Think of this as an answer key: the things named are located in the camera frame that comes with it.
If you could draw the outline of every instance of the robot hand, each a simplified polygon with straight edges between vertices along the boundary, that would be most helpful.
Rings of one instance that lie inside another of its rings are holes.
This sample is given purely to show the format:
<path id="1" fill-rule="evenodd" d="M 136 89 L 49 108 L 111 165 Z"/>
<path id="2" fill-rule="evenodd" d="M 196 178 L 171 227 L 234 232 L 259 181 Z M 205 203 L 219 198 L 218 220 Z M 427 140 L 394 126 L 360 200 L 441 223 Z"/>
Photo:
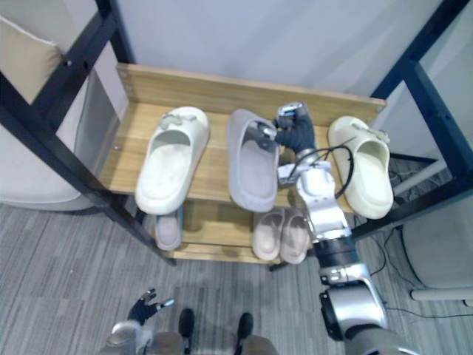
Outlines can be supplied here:
<path id="1" fill-rule="evenodd" d="M 133 305 L 132 309 L 130 309 L 130 312 L 128 313 L 128 320 L 136 320 L 141 325 L 144 325 L 145 321 L 153 317 L 161 308 L 174 304 L 174 300 L 167 300 L 162 303 L 152 303 L 149 305 L 149 301 L 155 297 L 156 290 L 154 288 L 151 288 L 145 292 Z"/>
<path id="2" fill-rule="evenodd" d="M 278 108 L 273 124 L 278 128 L 275 142 L 292 149 L 296 154 L 316 148 L 313 122 L 307 106 L 298 101 Z"/>

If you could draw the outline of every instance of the wooden shelf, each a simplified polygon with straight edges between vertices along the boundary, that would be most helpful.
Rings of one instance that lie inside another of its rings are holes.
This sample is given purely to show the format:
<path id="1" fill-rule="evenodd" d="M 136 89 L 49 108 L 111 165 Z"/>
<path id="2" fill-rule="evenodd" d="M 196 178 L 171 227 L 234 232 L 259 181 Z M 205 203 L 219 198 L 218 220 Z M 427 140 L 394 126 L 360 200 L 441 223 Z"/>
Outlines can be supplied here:
<path id="1" fill-rule="evenodd" d="M 149 139 L 164 113 L 180 106 L 199 107 L 211 125 L 208 145 L 184 204 L 184 241 L 169 253 L 178 259 L 267 263 L 256 258 L 251 250 L 253 214 L 232 203 L 228 192 L 226 125 L 235 109 L 249 109 L 261 117 L 272 118 L 282 104 L 305 101 L 314 120 L 317 147 L 324 148 L 328 146 L 328 126 L 335 119 L 354 115 L 368 121 L 385 105 L 375 98 L 134 64 L 119 64 L 118 72 L 130 104 L 99 177 L 111 191 L 135 193 Z M 338 171 L 331 158 L 330 161 L 339 189 Z M 344 197 L 338 201 L 345 212 L 351 212 Z M 294 186 L 279 191 L 276 205 L 303 208 Z"/>
<path id="2" fill-rule="evenodd" d="M 130 103 L 113 143 L 113 150 L 101 172 L 100 180 L 106 188 L 120 194 L 135 193 L 149 139 L 156 130 L 161 115 L 172 109 L 173 107 L 169 106 Z M 210 139 L 194 173 L 188 199 L 230 203 L 225 133 L 229 116 L 212 112 L 206 114 L 211 125 Z M 328 146 L 327 127 L 314 128 L 318 146 L 320 148 Z M 333 169 L 333 176 L 339 188 L 341 183 L 336 168 Z M 338 201 L 345 212 L 351 212 L 344 197 L 340 197 Z M 294 188 L 280 190 L 276 205 L 303 207 Z"/>

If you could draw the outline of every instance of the metal bar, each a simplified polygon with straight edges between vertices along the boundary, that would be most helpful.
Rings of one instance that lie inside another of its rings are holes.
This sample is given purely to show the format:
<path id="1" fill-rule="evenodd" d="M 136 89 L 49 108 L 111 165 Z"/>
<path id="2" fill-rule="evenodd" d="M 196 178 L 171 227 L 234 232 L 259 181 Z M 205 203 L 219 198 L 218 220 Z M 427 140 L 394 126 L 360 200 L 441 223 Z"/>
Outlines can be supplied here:
<path id="1" fill-rule="evenodd" d="M 2 126 L 64 180 L 88 197 L 108 217 L 118 222 L 167 263 L 175 264 L 175 260 L 167 258 L 156 247 L 154 239 L 143 226 L 62 143 L 47 122 L 28 105 L 2 73 L 0 73 L 0 92 L 0 124 Z"/>
<path id="2" fill-rule="evenodd" d="M 390 153 L 389 155 L 390 155 L 391 159 L 417 161 L 419 163 L 432 164 L 432 163 L 435 163 L 437 161 L 437 159 L 417 157 L 415 155 L 406 155 L 406 154 L 398 154 L 398 153 Z"/>
<path id="3" fill-rule="evenodd" d="M 453 176 L 473 171 L 473 151 L 423 67 L 410 61 L 404 81 Z"/>
<path id="4" fill-rule="evenodd" d="M 98 12 L 105 18 L 109 13 L 114 17 L 115 23 L 117 24 L 117 31 L 111 38 L 113 51 L 117 56 L 117 60 L 120 63 L 134 63 L 132 51 L 128 45 L 129 41 L 126 37 L 126 31 L 123 27 L 123 21 L 120 17 L 120 11 L 116 1 L 114 0 L 95 0 L 98 7 Z"/>
<path id="5" fill-rule="evenodd" d="M 411 60 L 420 61 L 468 2 L 469 0 L 443 0 L 371 96 L 386 99 L 402 81 L 403 66 Z"/>
<path id="6" fill-rule="evenodd" d="M 473 175 L 465 175 L 393 209 L 380 220 L 368 220 L 352 230 L 353 240 L 368 237 L 381 229 L 391 229 L 414 218 L 473 195 Z"/>
<path id="7" fill-rule="evenodd" d="M 33 102 L 33 109 L 56 132 L 75 96 L 102 53 L 117 25 L 109 14 L 103 21 L 97 13 L 65 55 Z"/>

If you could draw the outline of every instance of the white pipe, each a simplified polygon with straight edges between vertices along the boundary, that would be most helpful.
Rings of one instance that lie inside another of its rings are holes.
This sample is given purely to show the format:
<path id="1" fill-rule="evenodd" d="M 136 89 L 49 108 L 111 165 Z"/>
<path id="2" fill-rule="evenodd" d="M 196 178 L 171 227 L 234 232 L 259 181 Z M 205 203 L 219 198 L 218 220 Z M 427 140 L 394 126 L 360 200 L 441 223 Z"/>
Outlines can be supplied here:
<path id="1" fill-rule="evenodd" d="M 473 287 L 412 290 L 411 298 L 416 301 L 473 300 Z"/>
<path id="2" fill-rule="evenodd" d="M 413 186 L 421 183 L 422 181 L 430 178 L 431 176 L 446 169 L 446 163 L 443 159 L 437 160 L 435 163 L 430 164 L 425 169 L 420 170 L 417 174 L 404 180 L 399 185 L 394 186 L 394 196 L 398 196 L 403 192 L 411 189 Z"/>

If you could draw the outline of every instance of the floor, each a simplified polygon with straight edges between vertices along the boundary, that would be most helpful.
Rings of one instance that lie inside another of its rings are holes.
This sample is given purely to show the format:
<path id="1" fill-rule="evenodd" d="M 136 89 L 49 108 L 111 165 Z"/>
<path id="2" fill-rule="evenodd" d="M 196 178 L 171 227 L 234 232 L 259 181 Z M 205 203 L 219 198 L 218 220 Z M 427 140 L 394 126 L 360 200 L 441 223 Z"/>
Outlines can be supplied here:
<path id="1" fill-rule="evenodd" d="M 197 315 L 194 354 L 232 354 L 239 316 L 250 311 L 254 333 L 271 339 L 280 354 L 343 354 L 319 310 L 318 264 L 275 273 L 256 264 L 160 261 L 102 214 L 37 212 L 0 205 L 0 354 L 94 354 L 132 303 L 156 287 L 176 304 L 149 321 L 177 330 L 180 311 Z M 383 244 L 387 237 L 374 238 Z M 388 251 L 403 277 L 417 283 L 398 232 Z M 383 262 L 372 238 L 358 244 L 370 271 Z M 387 267 L 374 282 L 389 308 L 425 315 L 473 314 L 461 302 L 416 302 L 412 288 Z M 473 354 L 473 317 L 421 319 L 388 311 L 393 330 L 422 354 Z"/>

